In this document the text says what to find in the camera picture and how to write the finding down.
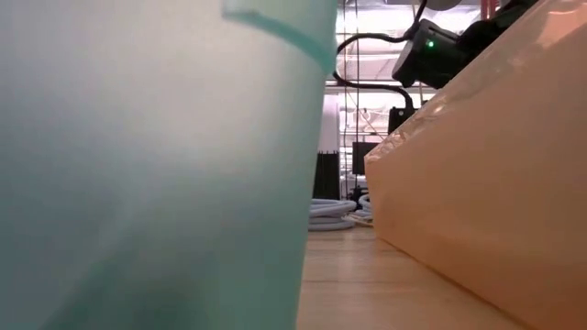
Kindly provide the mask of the black background monitor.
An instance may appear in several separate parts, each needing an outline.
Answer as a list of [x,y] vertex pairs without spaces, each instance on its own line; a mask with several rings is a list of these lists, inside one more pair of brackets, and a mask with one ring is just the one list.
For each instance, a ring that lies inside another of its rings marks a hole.
[[378,144],[376,142],[353,142],[352,143],[352,173],[356,175],[365,174],[365,156]]

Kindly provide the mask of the green translucent plastic bin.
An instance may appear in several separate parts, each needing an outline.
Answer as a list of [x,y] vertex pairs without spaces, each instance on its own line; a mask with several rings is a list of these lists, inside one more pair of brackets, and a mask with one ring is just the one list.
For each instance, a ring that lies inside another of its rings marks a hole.
[[0,330],[295,330],[337,0],[0,0]]

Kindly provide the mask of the orange translucent plastic bin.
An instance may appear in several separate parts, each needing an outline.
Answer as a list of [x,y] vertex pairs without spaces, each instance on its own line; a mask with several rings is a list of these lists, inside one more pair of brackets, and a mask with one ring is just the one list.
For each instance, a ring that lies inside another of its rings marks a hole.
[[539,0],[365,159],[378,237],[534,330],[587,330],[587,0]]

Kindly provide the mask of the grey round disc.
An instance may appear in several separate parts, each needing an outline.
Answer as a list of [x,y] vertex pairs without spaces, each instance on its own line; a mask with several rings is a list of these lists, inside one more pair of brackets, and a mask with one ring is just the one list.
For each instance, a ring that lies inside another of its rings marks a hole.
[[447,11],[458,6],[462,0],[422,0],[426,8],[434,11]]

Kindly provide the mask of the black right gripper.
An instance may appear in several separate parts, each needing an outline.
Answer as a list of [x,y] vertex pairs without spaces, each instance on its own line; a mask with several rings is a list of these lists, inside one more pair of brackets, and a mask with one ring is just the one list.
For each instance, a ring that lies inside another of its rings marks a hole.
[[415,82],[440,89],[466,65],[468,52],[458,47],[459,35],[422,19],[393,66],[392,77],[405,88]]

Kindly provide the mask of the white and black pillar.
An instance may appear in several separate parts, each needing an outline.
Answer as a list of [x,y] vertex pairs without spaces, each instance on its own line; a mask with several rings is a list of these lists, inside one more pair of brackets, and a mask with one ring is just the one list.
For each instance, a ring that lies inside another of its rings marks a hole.
[[340,198],[339,104],[338,97],[324,97],[320,139],[316,159],[313,197],[338,200]]

